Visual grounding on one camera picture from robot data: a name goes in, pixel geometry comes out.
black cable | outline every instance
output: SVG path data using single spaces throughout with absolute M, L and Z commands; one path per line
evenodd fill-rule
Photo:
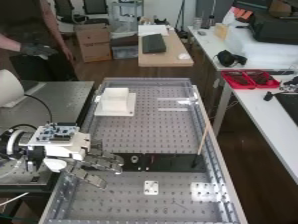
M 37 130 L 37 128 L 30 124 L 17 124 L 17 125 L 12 126 L 9 129 L 14 129 L 14 128 L 18 128 L 18 127 L 30 127 L 34 130 Z
M 26 95 L 26 94 L 24 94 L 24 96 L 30 97 L 32 99 L 37 100 L 45 106 L 45 108 L 46 108 L 46 110 L 49 112 L 49 123 L 53 123 L 53 115 L 52 115 L 52 112 L 50 112 L 49 107 L 46 106 L 46 104 L 42 102 L 42 100 L 40 100 L 34 96 L 30 96 L 30 95 Z

laptop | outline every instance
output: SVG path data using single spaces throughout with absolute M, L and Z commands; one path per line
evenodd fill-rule
M 161 34 L 142 37 L 142 53 L 163 53 L 166 51 L 165 41 Z

person's hand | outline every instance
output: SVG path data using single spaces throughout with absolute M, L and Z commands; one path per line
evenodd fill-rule
M 50 55 L 58 53 L 53 48 L 44 46 L 41 44 L 32 44 L 32 43 L 21 44 L 20 52 L 30 56 L 45 56 L 45 57 L 49 57 Z
M 73 65 L 73 55 L 72 55 L 72 51 L 69 50 L 69 48 L 66 47 L 66 45 L 64 45 L 61 47 L 62 53 L 66 56 L 68 61 L 70 61 L 72 65 Z

cardboard box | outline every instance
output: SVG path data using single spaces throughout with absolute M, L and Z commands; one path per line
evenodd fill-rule
M 219 37 L 222 40 L 225 40 L 226 35 L 227 35 L 227 26 L 217 23 L 215 24 L 215 29 L 214 29 L 214 34 L 215 34 L 217 37 Z
M 84 62 L 110 60 L 109 27 L 105 24 L 76 25 L 74 30 Z
M 268 12 L 291 12 L 291 6 L 282 1 L 272 0 Z

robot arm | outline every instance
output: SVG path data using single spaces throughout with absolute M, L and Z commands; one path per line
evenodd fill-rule
M 123 159 L 103 152 L 101 142 L 92 145 L 90 135 L 78 132 L 74 124 L 46 124 L 34 133 L 8 130 L 1 135 L 0 147 L 0 156 L 25 157 L 28 171 L 37 170 L 44 163 L 52 172 L 66 172 L 101 189 L 106 188 L 105 180 L 84 168 L 122 173 Z

